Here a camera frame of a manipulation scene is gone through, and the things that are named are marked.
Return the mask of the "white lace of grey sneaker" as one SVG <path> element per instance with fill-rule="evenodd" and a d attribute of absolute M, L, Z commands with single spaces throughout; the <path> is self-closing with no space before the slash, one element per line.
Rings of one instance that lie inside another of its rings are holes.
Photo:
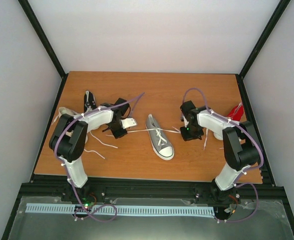
<path fill-rule="evenodd" d="M 137 133 L 137 132 L 148 132 L 149 136 L 151 137 L 150 132 L 155 132 L 156 137 L 158 138 L 158 146 L 164 145 L 169 142 L 169 140 L 165 137 L 165 132 L 174 133 L 174 134 L 181 134 L 180 130 L 173 127 L 174 130 L 168 130 L 168 129 L 162 129 L 160 127 L 156 128 L 147 128 L 147 129 L 141 129 L 141 130 L 128 130 L 127 133 Z"/>

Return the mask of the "grey low-top sneaker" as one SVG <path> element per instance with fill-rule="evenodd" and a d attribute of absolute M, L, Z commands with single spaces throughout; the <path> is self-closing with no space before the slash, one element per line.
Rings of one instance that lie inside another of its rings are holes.
<path fill-rule="evenodd" d="M 152 114 L 148 115 L 145 127 L 148 131 L 151 145 L 156 155 L 165 161 L 173 159 L 174 148 L 164 130 L 160 127 L 159 122 Z"/>

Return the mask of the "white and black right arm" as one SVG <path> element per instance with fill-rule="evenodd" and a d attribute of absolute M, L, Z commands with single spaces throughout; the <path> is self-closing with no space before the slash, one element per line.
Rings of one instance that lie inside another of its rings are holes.
<path fill-rule="evenodd" d="M 201 139 L 203 129 L 212 131 L 223 142 L 225 165 L 210 186 L 213 201 L 223 202 L 235 187 L 241 175 L 256 163 L 262 163 L 263 155 L 252 123 L 225 118 L 212 109 L 196 107 L 192 101 L 180 106 L 184 126 L 180 128 L 184 141 Z"/>

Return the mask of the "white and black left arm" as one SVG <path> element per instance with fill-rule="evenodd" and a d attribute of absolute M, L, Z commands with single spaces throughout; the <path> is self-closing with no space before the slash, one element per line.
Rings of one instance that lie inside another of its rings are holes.
<path fill-rule="evenodd" d="M 67 181 L 74 186 L 73 195 L 79 201 L 86 201 L 91 195 L 91 189 L 85 185 L 88 176 L 82 163 L 87 133 L 107 125 L 114 138 L 123 137 L 128 128 L 137 125 L 131 116 L 123 118 L 129 107 L 129 102 L 120 98 L 115 104 L 105 103 L 82 114 L 59 108 L 59 121 L 50 138 L 49 148 L 66 170 Z"/>

